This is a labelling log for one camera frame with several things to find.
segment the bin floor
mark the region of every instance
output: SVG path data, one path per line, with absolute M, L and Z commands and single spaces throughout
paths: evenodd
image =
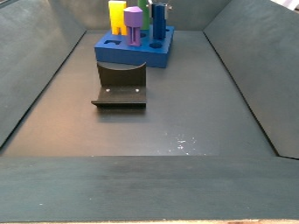
M 176 31 L 168 67 L 146 68 L 145 109 L 97 109 L 93 45 L 104 34 L 86 32 L 2 156 L 276 155 L 201 31 Z

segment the purple peg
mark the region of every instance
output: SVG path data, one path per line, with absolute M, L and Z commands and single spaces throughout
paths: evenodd
M 142 11 L 137 6 L 124 9 L 126 36 L 129 46 L 140 46 L 140 28 L 142 26 Z

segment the yellow peg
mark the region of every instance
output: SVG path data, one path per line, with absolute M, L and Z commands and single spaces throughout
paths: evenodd
M 126 1 L 108 1 L 110 31 L 113 35 L 126 35 L 124 9 Z

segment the black object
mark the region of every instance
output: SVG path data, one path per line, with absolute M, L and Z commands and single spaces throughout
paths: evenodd
M 97 107 L 145 106 L 145 63 L 133 69 L 116 70 L 97 62 L 97 73 L 101 88 L 92 104 Z

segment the blue holder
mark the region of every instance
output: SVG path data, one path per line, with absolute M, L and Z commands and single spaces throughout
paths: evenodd
M 141 31 L 141 46 L 126 45 L 126 36 L 112 35 L 110 31 L 94 45 L 97 61 L 148 67 L 166 67 L 173 41 L 173 27 L 165 27 L 164 39 L 153 39 L 153 27 Z

